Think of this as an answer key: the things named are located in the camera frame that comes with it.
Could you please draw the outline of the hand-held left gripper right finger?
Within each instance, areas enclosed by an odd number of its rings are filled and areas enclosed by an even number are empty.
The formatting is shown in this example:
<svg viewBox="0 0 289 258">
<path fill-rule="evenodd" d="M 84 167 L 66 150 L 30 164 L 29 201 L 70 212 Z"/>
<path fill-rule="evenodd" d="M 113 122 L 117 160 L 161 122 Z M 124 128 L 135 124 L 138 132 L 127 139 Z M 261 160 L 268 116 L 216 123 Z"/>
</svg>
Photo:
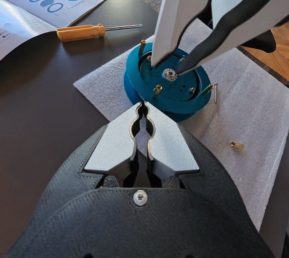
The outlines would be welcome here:
<svg viewBox="0 0 289 258">
<path fill-rule="evenodd" d="M 147 144 L 148 171 L 158 178 L 199 171 L 178 124 L 149 102 L 144 102 L 146 130 L 150 134 Z"/>
</svg>

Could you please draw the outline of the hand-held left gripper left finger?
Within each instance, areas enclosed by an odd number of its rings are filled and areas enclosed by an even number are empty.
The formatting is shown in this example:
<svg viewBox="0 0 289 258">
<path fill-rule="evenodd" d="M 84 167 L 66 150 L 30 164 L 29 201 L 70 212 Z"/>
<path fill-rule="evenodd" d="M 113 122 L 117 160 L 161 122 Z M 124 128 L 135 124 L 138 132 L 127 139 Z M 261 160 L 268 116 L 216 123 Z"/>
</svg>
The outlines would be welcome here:
<svg viewBox="0 0 289 258">
<path fill-rule="evenodd" d="M 137 103 L 110 122 L 84 169 L 114 177 L 131 174 L 130 162 L 137 152 L 136 134 L 140 130 L 143 103 Z"/>
</svg>

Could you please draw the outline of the blue disc with bearing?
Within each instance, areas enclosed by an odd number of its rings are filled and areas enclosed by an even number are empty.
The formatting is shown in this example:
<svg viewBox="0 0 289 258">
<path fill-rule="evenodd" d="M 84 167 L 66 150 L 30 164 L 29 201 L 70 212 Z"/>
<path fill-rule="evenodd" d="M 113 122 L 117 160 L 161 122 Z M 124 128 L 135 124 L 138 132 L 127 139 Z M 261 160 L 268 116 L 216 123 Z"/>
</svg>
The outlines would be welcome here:
<svg viewBox="0 0 289 258">
<path fill-rule="evenodd" d="M 161 85 L 160 96 L 177 102 L 187 101 L 197 96 L 200 80 L 195 70 L 178 76 L 175 81 L 168 81 L 163 77 L 165 69 L 177 69 L 180 59 L 187 56 L 186 52 L 177 49 L 169 59 L 157 68 L 152 67 L 151 62 L 147 60 L 150 54 L 151 52 L 148 52 L 139 61 L 140 76 L 149 89 L 153 90 L 157 85 Z"/>
</svg>

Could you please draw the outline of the blue round metal base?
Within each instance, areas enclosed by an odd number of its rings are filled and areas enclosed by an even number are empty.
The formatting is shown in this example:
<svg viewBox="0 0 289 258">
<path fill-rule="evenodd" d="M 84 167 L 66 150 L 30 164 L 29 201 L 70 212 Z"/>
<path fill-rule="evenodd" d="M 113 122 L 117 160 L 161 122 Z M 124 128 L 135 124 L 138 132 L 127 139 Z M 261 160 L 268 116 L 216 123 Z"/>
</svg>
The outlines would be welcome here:
<svg viewBox="0 0 289 258">
<path fill-rule="evenodd" d="M 161 97 L 160 94 L 156 99 L 152 98 L 154 90 L 149 89 L 142 80 L 139 72 L 139 61 L 145 54 L 152 52 L 152 46 L 153 43 L 146 43 L 142 56 L 138 54 L 139 46 L 129 54 L 123 78 L 125 92 L 132 104 L 136 104 L 142 100 L 148 101 L 175 122 L 187 120 L 194 115 L 195 112 L 205 107 L 210 100 L 211 92 L 206 95 L 201 94 L 201 91 L 211 84 L 209 77 L 202 67 L 198 67 L 195 70 L 200 80 L 200 88 L 197 96 L 193 99 L 177 102 Z M 175 74 L 175 70 L 168 68 L 164 70 L 163 77 L 168 81 L 175 81 L 178 76 Z"/>
</svg>

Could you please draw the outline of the dark grey desk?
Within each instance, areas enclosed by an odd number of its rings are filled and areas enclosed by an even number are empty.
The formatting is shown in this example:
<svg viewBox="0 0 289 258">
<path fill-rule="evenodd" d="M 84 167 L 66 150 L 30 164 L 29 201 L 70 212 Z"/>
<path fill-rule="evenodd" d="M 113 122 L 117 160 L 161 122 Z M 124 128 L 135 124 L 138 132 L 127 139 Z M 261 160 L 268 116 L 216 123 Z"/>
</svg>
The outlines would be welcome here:
<svg viewBox="0 0 289 258">
<path fill-rule="evenodd" d="M 117 182 L 84 167 L 108 123 L 73 85 L 154 35 L 142 0 L 106 0 L 78 25 L 142 23 L 136 33 L 62 43 L 34 37 L 1 60 L 1 253 L 5 257 L 275 257 L 223 164 L 186 127 L 200 170 L 148 171 L 146 116 L 132 172 Z"/>
</svg>

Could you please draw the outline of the white foam sheet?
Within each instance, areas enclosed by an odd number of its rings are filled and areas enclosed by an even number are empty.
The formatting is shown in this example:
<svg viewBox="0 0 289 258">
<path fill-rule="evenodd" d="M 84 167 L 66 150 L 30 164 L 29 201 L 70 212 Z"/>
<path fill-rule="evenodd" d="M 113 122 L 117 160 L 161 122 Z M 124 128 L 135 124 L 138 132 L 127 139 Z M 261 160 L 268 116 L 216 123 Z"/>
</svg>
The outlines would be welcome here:
<svg viewBox="0 0 289 258">
<path fill-rule="evenodd" d="M 180 49 L 190 52 L 210 33 L 195 19 Z M 131 50 L 73 84 L 109 121 L 132 106 L 123 86 Z M 219 83 L 218 103 L 213 91 L 208 104 L 180 124 L 226 168 L 259 231 L 288 135 L 288 88 L 236 48 L 203 68 L 213 84 Z M 244 149 L 231 142 L 244 144 Z"/>
</svg>

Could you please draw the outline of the orange handled screwdriver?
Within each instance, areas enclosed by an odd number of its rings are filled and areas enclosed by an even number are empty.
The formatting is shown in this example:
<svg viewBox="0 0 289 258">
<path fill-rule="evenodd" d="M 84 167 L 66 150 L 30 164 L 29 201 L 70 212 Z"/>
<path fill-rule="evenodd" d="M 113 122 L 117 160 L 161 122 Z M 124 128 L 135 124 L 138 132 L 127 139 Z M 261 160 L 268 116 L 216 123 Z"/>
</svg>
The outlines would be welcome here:
<svg viewBox="0 0 289 258">
<path fill-rule="evenodd" d="M 139 24 L 105 28 L 102 24 L 98 24 L 96 26 L 82 25 L 67 28 L 58 28 L 56 30 L 56 33 L 62 42 L 70 42 L 76 40 L 92 39 L 96 36 L 103 37 L 107 31 L 140 28 L 142 26 L 142 24 Z"/>
</svg>

